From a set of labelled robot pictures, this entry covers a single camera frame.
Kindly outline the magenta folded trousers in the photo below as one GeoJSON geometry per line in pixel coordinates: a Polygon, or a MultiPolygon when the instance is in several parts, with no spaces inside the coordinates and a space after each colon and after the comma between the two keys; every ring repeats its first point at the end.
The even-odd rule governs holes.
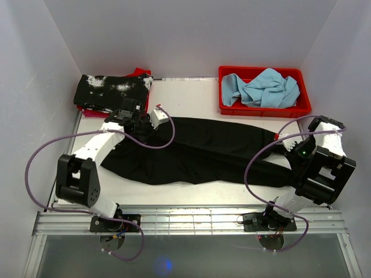
{"type": "Polygon", "coordinates": [[[119,96],[119,97],[102,97],[103,99],[93,99],[75,103],[79,111],[87,118],[106,118],[110,113],[125,109],[129,104],[139,105],[144,112],[148,110],[149,95],[140,96],[119,96]]]}

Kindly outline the red plastic bin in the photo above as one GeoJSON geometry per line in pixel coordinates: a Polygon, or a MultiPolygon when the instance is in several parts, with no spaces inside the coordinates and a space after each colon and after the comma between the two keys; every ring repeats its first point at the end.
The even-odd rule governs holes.
{"type": "Polygon", "coordinates": [[[300,95],[297,98],[296,105],[293,107],[280,108],[250,108],[242,104],[241,101],[236,101],[232,106],[228,107],[222,102],[222,78],[228,74],[237,74],[243,81],[249,82],[258,74],[265,70],[264,67],[243,67],[221,65],[219,66],[219,108],[222,115],[232,116],[256,116],[256,117],[274,117],[274,118],[298,118],[308,115],[311,112],[311,104],[305,88],[302,73],[296,68],[275,68],[282,77],[292,77],[296,80],[299,87],[300,95]]]}

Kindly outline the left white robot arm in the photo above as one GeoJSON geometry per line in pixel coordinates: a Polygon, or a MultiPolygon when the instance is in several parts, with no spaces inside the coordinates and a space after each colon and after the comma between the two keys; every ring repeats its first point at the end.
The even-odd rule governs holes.
{"type": "Polygon", "coordinates": [[[58,199],[86,207],[93,214],[103,217],[109,231],[122,227],[123,218],[119,205],[101,192],[98,168],[107,155],[125,136],[141,125],[151,130],[151,115],[143,111],[138,101],[124,102],[124,108],[110,113],[99,133],[70,155],[61,155],[57,162],[56,196],[58,199]]]}

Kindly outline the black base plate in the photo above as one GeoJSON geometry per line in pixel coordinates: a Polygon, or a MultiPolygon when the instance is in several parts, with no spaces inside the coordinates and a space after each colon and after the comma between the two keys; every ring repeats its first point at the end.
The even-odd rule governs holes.
{"type": "Polygon", "coordinates": [[[279,216],[275,218],[267,213],[247,213],[242,215],[242,225],[245,232],[278,232],[297,231],[293,218],[286,219],[279,216]]]}
{"type": "Polygon", "coordinates": [[[126,222],[106,220],[98,216],[92,217],[89,231],[93,233],[119,233],[119,232],[139,232],[137,226],[140,226],[140,214],[124,214],[122,219],[126,222]]]}

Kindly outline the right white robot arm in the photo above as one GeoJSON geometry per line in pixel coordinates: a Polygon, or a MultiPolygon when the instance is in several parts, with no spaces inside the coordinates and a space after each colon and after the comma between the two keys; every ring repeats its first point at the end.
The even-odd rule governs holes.
{"type": "Polygon", "coordinates": [[[341,122],[321,115],[309,124],[310,135],[305,140],[283,142],[292,172],[291,189],[267,205],[261,216],[265,228],[285,228],[300,210],[313,204],[332,204],[338,198],[356,168],[356,162],[343,151],[344,128],[341,122]]]}

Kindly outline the aluminium frame rail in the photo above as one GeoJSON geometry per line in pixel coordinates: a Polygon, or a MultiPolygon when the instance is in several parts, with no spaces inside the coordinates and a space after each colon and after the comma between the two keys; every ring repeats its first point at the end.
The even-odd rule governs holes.
{"type": "MultiPolygon", "coordinates": [[[[152,186],[123,179],[102,167],[98,168],[98,174],[103,194],[116,198],[127,213],[141,214],[146,236],[243,234],[243,228],[232,216],[264,209],[264,204],[240,184],[213,181],[200,185],[175,182],[152,186]]],[[[285,195],[291,189],[252,185],[251,190],[268,200],[285,195]]],[[[36,277],[41,269],[47,235],[94,235],[88,232],[91,217],[77,212],[82,208],[57,201],[54,192],[50,198],[50,204],[56,201],[57,209],[72,212],[47,212],[37,216],[24,277],[36,277]]],[[[324,204],[312,204],[299,214],[310,223],[308,234],[337,234],[350,277],[362,277],[341,211],[330,210],[324,204]]]]}

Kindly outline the light blue trousers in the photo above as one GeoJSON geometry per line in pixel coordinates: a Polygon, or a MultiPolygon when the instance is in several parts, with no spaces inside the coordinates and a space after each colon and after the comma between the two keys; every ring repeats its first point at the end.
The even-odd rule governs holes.
{"type": "Polygon", "coordinates": [[[247,107],[285,109],[295,106],[299,95],[297,81],[291,76],[284,78],[272,68],[265,69],[250,82],[235,73],[221,80],[221,100],[227,107],[240,100],[247,107]]]}

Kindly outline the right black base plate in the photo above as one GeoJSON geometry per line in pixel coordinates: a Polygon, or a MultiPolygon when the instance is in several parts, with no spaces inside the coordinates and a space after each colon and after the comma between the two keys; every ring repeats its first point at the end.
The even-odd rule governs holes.
{"type": "Polygon", "coordinates": [[[278,232],[297,231],[293,218],[286,219],[279,216],[275,218],[267,213],[247,213],[242,215],[242,225],[245,232],[278,232]]]}

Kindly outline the black white patterned folded trousers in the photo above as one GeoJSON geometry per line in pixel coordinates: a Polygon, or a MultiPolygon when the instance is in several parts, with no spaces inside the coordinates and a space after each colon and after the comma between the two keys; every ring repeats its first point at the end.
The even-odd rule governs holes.
{"type": "Polygon", "coordinates": [[[82,75],[73,103],[83,109],[109,113],[122,108],[126,99],[138,101],[143,108],[153,77],[147,73],[139,76],[82,75]]]}

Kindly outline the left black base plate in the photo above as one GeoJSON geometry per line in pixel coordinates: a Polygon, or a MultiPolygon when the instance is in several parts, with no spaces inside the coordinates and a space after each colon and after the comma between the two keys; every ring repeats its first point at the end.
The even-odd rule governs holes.
{"type": "Polygon", "coordinates": [[[140,214],[124,214],[122,219],[126,222],[106,220],[98,216],[92,217],[89,231],[93,233],[119,233],[119,232],[139,232],[137,226],[140,226],[140,214]]]}

